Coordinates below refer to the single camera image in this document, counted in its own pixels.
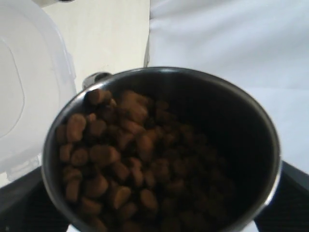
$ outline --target clear plastic lid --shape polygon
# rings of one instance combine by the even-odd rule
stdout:
[[[0,0],[0,188],[40,166],[47,131],[76,93],[60,33],[31,0]]]

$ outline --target metal bowl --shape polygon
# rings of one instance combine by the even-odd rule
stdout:
[[[269,204],[281,174],[280,145],[273,123],[251,96],[219,77],[189,69],[153,67],[104,77],[61,110],[43,149],[42,175],[47,192],[56,208],[77,229],[91,231],[64,199],[55,129],[69,115],[83,112],[85,94],[96,88],[108,89],[115,97],[131,89],[165,99],[181,120],[210,135],[211,142],[230,162],[238,189],[232,208],[235,220],[220,231],[241,230]]]

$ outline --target plastic container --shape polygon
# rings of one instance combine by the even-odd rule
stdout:
[[[0,188],[40,166],[48,129],[75,94],[74,67],[48,15],[0,0]]]

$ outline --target bowl handle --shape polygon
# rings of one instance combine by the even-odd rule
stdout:
[[[84,81],[83,81],[83,89],[88,88],[89,86],[93,85],[94,83],[111,76],[112,74],[109,72],[97,72],[95,74],[92,74],[91,76],[88,76]]]

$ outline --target white surface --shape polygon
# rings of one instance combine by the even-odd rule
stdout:
[[[76,92],[58,30],[30,0],[0,0],[0,70],[1,188],[40,165],[47,130]]]
[[[149,0],[75,0],[44,7],[72,54],[78,91],[93,73],[143,67],[149,5]]]
[[[308,12],[308,0],[152,0],[149,66],[201,70],[249,92],[285,161],[309,173]]]

